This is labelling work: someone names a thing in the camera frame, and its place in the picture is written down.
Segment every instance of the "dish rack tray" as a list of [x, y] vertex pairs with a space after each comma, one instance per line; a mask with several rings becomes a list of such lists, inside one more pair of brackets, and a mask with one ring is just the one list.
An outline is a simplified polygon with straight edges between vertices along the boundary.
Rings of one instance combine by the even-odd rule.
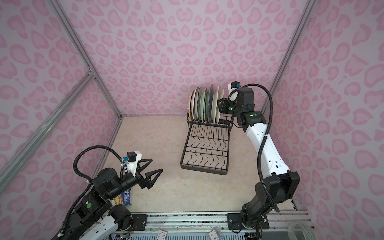
[[219, 123], [193, 121], [189, 126], [180, 166], [183, 169], [226, 175], [229, 166], [229, 136], [233, 116], [220, 114]]

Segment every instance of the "wire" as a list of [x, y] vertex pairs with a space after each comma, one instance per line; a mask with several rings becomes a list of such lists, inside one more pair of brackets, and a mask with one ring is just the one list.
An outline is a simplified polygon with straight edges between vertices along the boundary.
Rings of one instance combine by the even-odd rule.
[[276, 205], [276, 203], [273, 200], [268, 188], [265, 185], [263, 173], [262, 173], [262, 167], [261, 167], [262, 152], [264, 149], [264, 145], [266, 143], [266, 139], [268, 138], [269, 129], [271, 128], [271, 124], [272, 124], [272, 112], [273, 112], [272, 96], [271, 96], [271, 93], [268, 91], [268, 89], [266, 89], [263, 85], [260, 85], [257, 83], [250, 83], [250, 84], [242, 86], [242, 88], [246, 88], [249, 86], [260, 87], [261, 89], [263, 89], [266, 92], [266, 94], [268, 95], [268, 99], [269, 99], [269, 120], [268, 120], [268, 125], [267, 125], [266, 130], [265, 130], [265, 135], [263, 137], [262, 143], [260, 144], [260, 148], [259, 148], [259, 151], [257, 154], [257, 173], [259, 175], [260, 182], [263, 186], [265, 195], [267, 196], [269, 202], [271, 203], [272, 207], [276, 210], [276, 212], [280, 212], [279, 207]]
[[127, 232], [127, 234], [129, 234], [133, 230], [134, 227], [135, 227], [135, 221], [133, 221], [132, 228], [131, 228], [131, 230], [129, 230], [129, 232]]
[[88, 186], [87, 188], [84, 190], [84, 192], [82, 192], [80, 194], [80, 196], [73, 202], [72, 206], [70, 207], [70, 209], [68, 210], [67, 212], [67, 215], [65, 216], [65, 219], [63, 221], [63, 224], [61, 225], [61, 230], [59, 231], [60, 234], [64, 234], [65, 231], [67, 230], [67, 227], [68, 227], [68, 222], [70, 220], [70, 216], [72, 214], [72, 211], [74, 209], [74, 207], [77, 205], [77, 203], [83, 198], [83, 196], [88, 192], [88, 190], [91, 188], [92, 184], [91, 183], [88, 183]]
[[241, 229], [242, 229], [242, 224], [243, 224], [243, 223], [240, 224], [240, 230], [239, 230], [238, 232], [235, 232], [235, 231], [233, 231], [232, 229], [231, 229], [231, 231], [232, 231], [233, 233], [235, 233], [235, 234], [239, 234], [239, 233], [241, 232]]
[[242, 128], [242, 127], [240, 127], [240, 126], [237, 126], [235, 123], [233, 123], [234, 125], [235, 125], [235, 127], [237, 127], [237, 128]]
[[259, 226], [260, 226], [260, 229], [261, 229], [261, 231], [262, 231], [262, 233], [260, 234], [260, 239], [263, 237], [263, 228], [262, 228], [262, 224], [261, 223], [259, 223]]
[[259, 240], [261, 238], [261, 236], [259, 235], [259, 226], [261, 227], [260, 225], [260, 217], [257, 218], [257, 221], [256, 221], [256, 240]]
[[[97, 149], [97, 148], [102, 148], [102, 149], [106, 149], [106, 150], [110, 151], [111, 153], [113, 153], [113, 154], [118, 158], [118, 160], [119, 160], [122, 164], [124, 163], [124, 161], [122, 160], [122, 158], [120, 157], [120, 155], [119, 155], [117, 152], [115, 152], [115, 150], [113, 150], [113, 149], [110, 148], [110, 147], [103, 146], [103, 145], [95, 145], [95, 146], [91, 146], [91, 147], [88, 147], [88, 148], [84, 149], [84, 150], [81, 151], [81, 152], [79, 153], [79, 155], [77, 155], [77, 157], [75, 158], [75, 160], [74, 160], [74, 162], [73, 162], [73, 170], [74, 170], [74, 172], [75, 172], [77, 175], [79, 175], [80, 177], [86, 178], [89, 182], [92, 181], [92, 178], [91, 178], [90, 176], [88, 176], [88, 175], [86, 175], [86, 174], [80, 172], [80, 170], [79, 170], [78, 167], [77, 167], [77, 164], [78, 164], [80, 158], [81, 158], [86, 152], [89, 152], [90, 150], [92, 150], [92, 149]], [[123, 168], [123, 166], [122, 166], [122, 167], [121, 167], [121, 170], [120, 170], [120, 178], [121, 178], [121, 179], [123, 178], [123, 173], [124, 173], [124, 168]]]
[[235, 94], [235, 92], [237, 92], [237, 89], [233, 90], [233, 91], [229, 94], [229, 96], [228, 96], [228, 102], [230, 102], [230, 103], [234, 103], [234, 102], [236, 101], [236, 99], [235, 99], [234, 101], [231, 101], [231, 96], [232, 96], [233, 94]]

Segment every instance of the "white robot arm segment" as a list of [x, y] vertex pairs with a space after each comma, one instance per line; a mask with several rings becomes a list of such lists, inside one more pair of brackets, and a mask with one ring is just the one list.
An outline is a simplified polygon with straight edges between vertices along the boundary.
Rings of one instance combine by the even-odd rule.
[[[265, 135], [266, 127], [267, 125], [261, 122], [247, 128], [247, 136], [251, 139], [257, 152], [260, 149], [260, 144]], [[272, 176], [272, 173], [276, 173], [276, 175], [284, 174], [289, 170], [288, 166], [284, 163], [278, 153], [269, 134], [262, 152], [261, 165], [263, 177]]]

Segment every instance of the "beige marble surface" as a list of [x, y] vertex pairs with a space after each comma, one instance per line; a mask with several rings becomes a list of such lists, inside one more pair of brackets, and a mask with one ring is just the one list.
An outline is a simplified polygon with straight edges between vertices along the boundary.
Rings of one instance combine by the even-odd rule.
[[[164, 170], [150, 190], [138, 185], [132, 188], [131, 212], [233, 211], [240, 210], [255, 195], [259, 182], [256, 151], [242, 129], [231, 130], [227, 175], [180, 168], [187, 134], [185, 116], [124, 118], [112, 148], [122, 157], [128, 151], [140, 151], [143, 159], [152, 158], [144, 172]], [[109, 154], [104, 167], [120, 172], [113, 154]], [[279, 207], [293, 209], [290, 200]]]

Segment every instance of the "white plastic bracket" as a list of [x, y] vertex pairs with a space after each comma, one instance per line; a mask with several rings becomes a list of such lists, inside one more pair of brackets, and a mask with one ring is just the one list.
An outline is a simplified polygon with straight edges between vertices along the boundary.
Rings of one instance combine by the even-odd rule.
[[[228, 90], [229, 90], [229, 94], [231, 94], [231, 92], [233, 92], [234, 90], [236, 90], [237, 88], [231, 88], [232, 87], [232, 83], [229, 83], [228, 84]], [[237, 94], [232, 94], [231, 96], [231, 101], [235, 101], [235, 99], [237, 98]]]
[[136, 160], [134, 162], [125, 161], [127, 164], [127, 172], [130, 171], [134, 177], [136, 177], [137, 162], [141, 160], [141, 152], [135, 151]]

